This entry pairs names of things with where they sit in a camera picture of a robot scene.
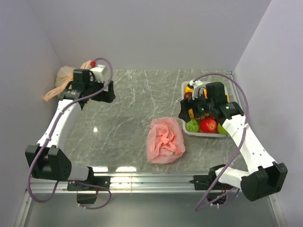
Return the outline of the red fake apple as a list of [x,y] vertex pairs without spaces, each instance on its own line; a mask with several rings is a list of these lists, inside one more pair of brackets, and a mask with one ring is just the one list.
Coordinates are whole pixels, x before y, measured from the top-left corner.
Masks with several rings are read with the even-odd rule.
[[216,133],[217,122],[211,117],[206,117],[200,122],[200,131],[204,133]]

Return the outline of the pink plastic bag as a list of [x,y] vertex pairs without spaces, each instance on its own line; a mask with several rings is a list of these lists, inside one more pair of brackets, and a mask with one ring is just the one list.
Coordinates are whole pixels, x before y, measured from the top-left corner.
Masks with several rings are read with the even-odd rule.
[[170,164],[186,151],[182,128],[176,118],[152,120],[146,139],[146,157],[151,164]]

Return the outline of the light green fake apple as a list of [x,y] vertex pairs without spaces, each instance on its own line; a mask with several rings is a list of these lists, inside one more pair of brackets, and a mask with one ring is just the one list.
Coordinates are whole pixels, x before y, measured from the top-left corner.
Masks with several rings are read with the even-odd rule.
[[221,124],[218,123],[217,125],[217,131],[219,134],[223,134],[223,135],[228,135],[229,133],[227,132],[227,130],[225,130],[223,128],[223,126]]

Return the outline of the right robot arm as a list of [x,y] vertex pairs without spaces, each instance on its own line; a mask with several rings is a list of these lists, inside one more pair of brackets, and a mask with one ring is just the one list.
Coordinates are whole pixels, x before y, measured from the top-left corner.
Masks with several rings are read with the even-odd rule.
[[195,118],[210,114],[228,132],[247,165],[247,171],[233,169],[225,164],[212,167],[208,182],[214,189],[224,184],[241,189],[249,201],[281,191],[287,175],[284,163],[277,163],[264,149],[246,122],[246,115],[237,102],[230,102],[221,82],[189,81],[192,95],[181,100],[179,118],[190,121],[189,111]]

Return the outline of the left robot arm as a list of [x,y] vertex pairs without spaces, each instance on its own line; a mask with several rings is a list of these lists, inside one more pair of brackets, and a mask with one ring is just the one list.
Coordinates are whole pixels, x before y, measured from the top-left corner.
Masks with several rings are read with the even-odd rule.
[[74,165],[63,149],[68,133],[89,99],[111,103],[115,99],[113,81],[104,78],[104,65],[91,69],[74,69],[73,81],[60,94],[55,115],[36,145],[25,150],[29,177],[55,181],[78,181],[84,190],[95,186],[91,168]]

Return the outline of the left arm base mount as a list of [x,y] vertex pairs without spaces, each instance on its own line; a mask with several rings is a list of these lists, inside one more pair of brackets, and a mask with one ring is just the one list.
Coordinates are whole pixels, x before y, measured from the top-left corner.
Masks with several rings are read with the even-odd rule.
[[67,191],[76,192],[76,200],[80,205],[93,205],[99,192],[108,192],[110,176],[97,176],[86,181],[68,182]]

